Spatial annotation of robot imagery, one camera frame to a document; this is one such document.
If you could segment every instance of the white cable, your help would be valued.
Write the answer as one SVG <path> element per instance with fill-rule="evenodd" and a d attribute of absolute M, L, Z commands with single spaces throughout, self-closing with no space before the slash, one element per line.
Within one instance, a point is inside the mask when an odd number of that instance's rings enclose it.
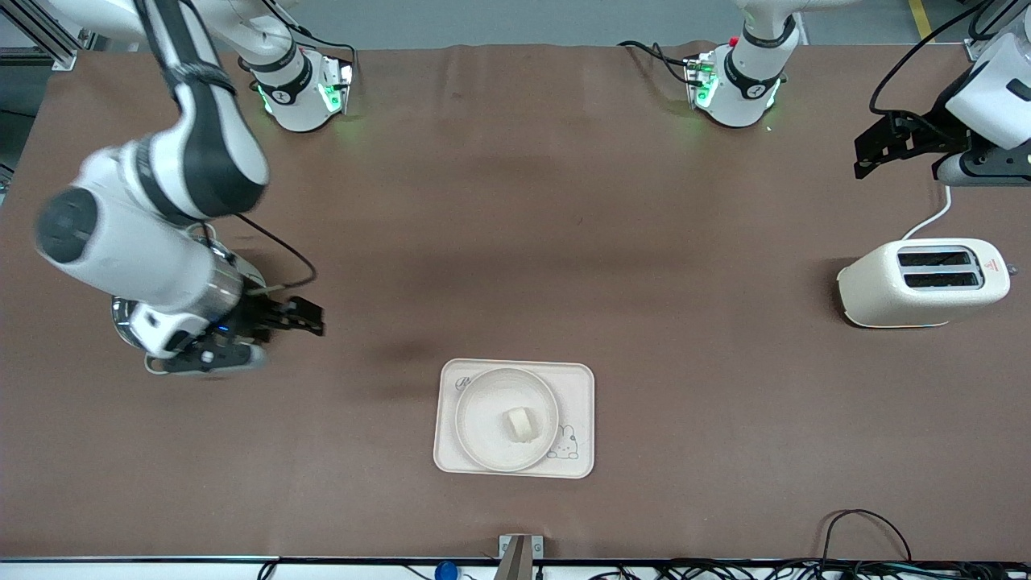
<path fill-rule="evenodd" d="M 937 213 L 935 213 L 935 214 L 931 215 L 930 217 L 924 219 L 923 221 L 920 221 L 919 224 L 912 226 L 912 229 L 910 229 L 909 231 L 905 232 L 905 235 L 902 236 L 902 239 L 909 239 L 910 237 L 912 237 L 912 234 L 914 234 L 918 231 L 920 231 L 921 229 L 923 229 L 924 226 L 926 226 L 926 225 L 934 221 L 935 219 L 937 219 L 941 215 L 944 215 L 945 212 L 949 211 L 949 208 L 952 207 L 952 206 L 953 206 L 953 187 L 952 187 L 952 185 L 945 185 L 945 204 L 941 206 L 941 209 L 938 209 Z"/>

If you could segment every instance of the green led light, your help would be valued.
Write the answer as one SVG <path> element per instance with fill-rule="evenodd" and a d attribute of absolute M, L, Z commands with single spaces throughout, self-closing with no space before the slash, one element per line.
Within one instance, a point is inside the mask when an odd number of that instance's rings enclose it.
<path fill-rule="evenodd" d="M 773 106 L 773 99 L 776 98 L 776 90 L 780 88 L 780 80 L 773 83 L 773 88 L 770 89 L 770 98 L 766 101 L 766 108 Z"/>
<path fill-rule="evenodd" d="M 268 98 L 265 97 L 265 91 L 262 90 L 261 84 L 258 86 L 258 94 L 261 95 L 261 100 L 265 103 L 265 112 L 272 114 L 272 106 L 268 104 Z"/>
<path fill-rule="evenodd" d="M 322 92 L 323 101 L 326 102 L 326 108 L 330 112 L 340 110 L 340 91 L 337 91 L 333 87 L 325 87 L 322 83 L 319 84 L 319 89 Z"/>
<path fill-rule="evenodd" d="M 720 78 L 717 75 L 709 77 L 708 81 L 703 86 L 698 88 L 698 97 L 695 99 L 696 103 L 700 107 L 707 107 L 709 103 L 712 102 L 712 94 L 716 92 L 716 88 L 720 86 Z"/>

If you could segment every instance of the white tray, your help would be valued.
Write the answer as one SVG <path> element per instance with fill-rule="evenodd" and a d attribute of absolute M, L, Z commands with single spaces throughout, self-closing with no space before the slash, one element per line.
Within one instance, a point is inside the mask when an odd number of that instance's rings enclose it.
<path fill-rule="evenodd" d="M 462 389 L 494 369 L 522 369 L 543 379 L 559 403 L 559 437 L 539 464 L 520 472 L 494 472 L 470 459 L 455 433 L 455 411 Z M 579 479 L 594 469 L 594 374 L 583 365 L 456 359 L 440 371 L 433 462 L 453 474 L 493 474 Z"/>

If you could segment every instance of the cartoon rabbit print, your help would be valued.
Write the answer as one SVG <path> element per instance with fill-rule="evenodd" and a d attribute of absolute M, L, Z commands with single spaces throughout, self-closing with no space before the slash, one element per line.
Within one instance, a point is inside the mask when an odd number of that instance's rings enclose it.
<path fill-rule="evenodd" d="M 576 443 L 576 433 L 572 425 L 559 425 L 559 439 L 555 442 L 555 447 L 547 452 L 552 459 L 576 459 L 579 457 L 577 450 L 579 444 Z"/>

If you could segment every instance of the floor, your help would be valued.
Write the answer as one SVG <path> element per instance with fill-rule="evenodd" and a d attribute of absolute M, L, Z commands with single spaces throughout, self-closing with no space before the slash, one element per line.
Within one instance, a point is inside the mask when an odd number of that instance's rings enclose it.
<path fill-rule="evenodd" d="M 807 12 L 803 29 L 812 44 L 913 43 L 928 26 L 937 27 L 964 9 L 957 0 L 862 0 Z M 360 49 L 612 45 L 627 39 L 671 45 L 699 38 L 722 41 L 741 29 L 740 12 L 727 0 L 306 0 L 291 12 L 314 34 Z M 965 30 L 954 27 L 939 41 L 959 41 Z M 0 47 L 26 42 L 0 19 Z M 0 164 L 10 169 L 16 168 L 32 128 L 33 118 L 26 115 L 39 108 L 51 74 L 41 66 L 0 66 Z M 0 201 L 7 174 L 0 166 Z"/>

